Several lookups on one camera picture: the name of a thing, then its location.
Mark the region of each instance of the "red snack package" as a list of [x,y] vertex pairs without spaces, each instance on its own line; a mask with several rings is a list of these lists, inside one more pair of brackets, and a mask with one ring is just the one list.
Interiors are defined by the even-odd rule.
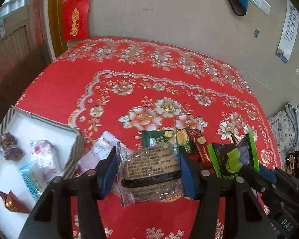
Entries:
[[188,129],[187,132],[190,138],[192,139],[193,144],[197,148],[197,151],[202,160],[203,168],[212,168],[213,164],[207,151],[207,143],[206,139],[204,138],[204,135],[201,133],[199,129]]
[[4,206],[11,212],[29,214],[30,210],[22,203],[12,191],[8,194],[0,191],[0,196],[3,200]]
[[88,11],[90,0],[63,1],[64,40],[81,40],[88,38]]

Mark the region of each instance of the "table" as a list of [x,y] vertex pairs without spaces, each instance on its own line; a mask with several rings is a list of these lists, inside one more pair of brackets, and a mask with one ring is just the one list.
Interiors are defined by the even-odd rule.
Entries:
[[[86,139],[84,153],[105,130],[138,148],[143,129],[188,126],[200,129],[208,143],[230,143],[230,132],[240,140],[251,131],[259,162],[281,167],[265,114],[238,70],[168,44],[118,37],[81,41],[48,66],[16,105],[79,127]],[[110,194],[98,203],[107,237],[188,238],[198,202],[168,201],[124,209]],[[72,203],[73,236],[80,238],[75,198]],[[222,238],[223,213],[222,199],[217,239]]]

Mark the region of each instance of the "black and green snack package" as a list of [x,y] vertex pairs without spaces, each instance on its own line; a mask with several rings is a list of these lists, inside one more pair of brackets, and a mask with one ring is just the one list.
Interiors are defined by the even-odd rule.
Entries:
[[207,146],[217,177],[234,179],[243,165],[259,171],[253,134],[248,133],[238,145],[211,143]]
[[158,143],[166,143],[173,135],[176,135],[177,146],[184,147],[188,154],[192,154],[193,141],[188,135],[186,129],[188,128],[158,131],[142,130],[142,145],[145,148],[154,146]]

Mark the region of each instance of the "floral fabric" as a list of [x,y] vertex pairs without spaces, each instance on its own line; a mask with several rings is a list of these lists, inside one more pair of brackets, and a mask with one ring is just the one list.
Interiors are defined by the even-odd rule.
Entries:
[[[250,131],[259,162],[268,168],[281,166],[267,119],[238,70],[186,49],[138,39],[88,39],[61,55],[25,94],[19,107],[79,127],[86,139],[84,152],[105,130],[131,149],[140,146],[142,130],[190,127],[201,130],[208,143],[227,144],[232,143],[231,132],[241,140]],[[198,202],[169,201],[173,200],[124,210],[120,198],[111,194],[99,205],[113,239],[122,234],[149,238],[161,231],[173,233],[170,239],[174,235],[186,239]],[[223,208],[221,199],[218,239]]]

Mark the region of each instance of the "green snack package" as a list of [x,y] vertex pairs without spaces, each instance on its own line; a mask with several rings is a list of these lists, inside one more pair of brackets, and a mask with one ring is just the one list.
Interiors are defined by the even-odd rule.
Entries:
[[189,137],[187,128],[176,130],[158,130],[146,131],[142,130],[143,147],[151,147],[158,143],[166,143],[173,135],[176,135],[177,146],[183,146],[188,154],[192,153],[193,141]]
[[207,146],[217,177],[234,179],[244,165],[259,171],[257,150],[252,133],[248,133],[238,145],[211,143]]

